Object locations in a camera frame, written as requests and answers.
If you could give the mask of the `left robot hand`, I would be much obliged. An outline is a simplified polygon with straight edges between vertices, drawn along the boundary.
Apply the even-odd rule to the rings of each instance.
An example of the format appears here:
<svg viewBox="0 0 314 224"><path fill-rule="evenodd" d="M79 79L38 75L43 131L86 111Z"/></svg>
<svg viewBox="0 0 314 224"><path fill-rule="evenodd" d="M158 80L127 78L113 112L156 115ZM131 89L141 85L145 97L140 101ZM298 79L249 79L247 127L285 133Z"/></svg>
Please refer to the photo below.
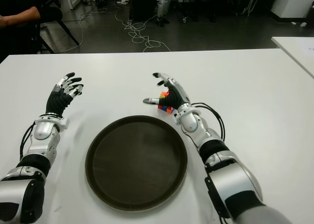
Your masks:
<svg viewBox="0 0 314 224"><path fill-rule="evenodd" d="M63 76L53 87L46 104L46 114L54 114L62 117L65 109L73 99L82 94L84 85L81 77L75 77L75 73Z"/></svg>

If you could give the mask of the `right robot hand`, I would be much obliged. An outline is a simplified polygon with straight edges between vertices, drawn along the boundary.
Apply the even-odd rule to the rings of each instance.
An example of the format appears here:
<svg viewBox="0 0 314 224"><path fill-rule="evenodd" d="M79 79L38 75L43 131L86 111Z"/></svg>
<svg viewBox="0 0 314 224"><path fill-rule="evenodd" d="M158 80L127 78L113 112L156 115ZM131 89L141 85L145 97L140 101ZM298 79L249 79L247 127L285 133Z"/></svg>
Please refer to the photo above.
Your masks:
<svg viewBox="0 0 314 224"><path fill-rule="evenodd" d="M169 94L162 99L145 98L143 103L172 107L176 110L178 110L184 104L191 104L190 99L183 87L173 77L164 73L153 73L153 76L156 78L161 78L161 81L157 85L164 85L167 87Z"/></svg>

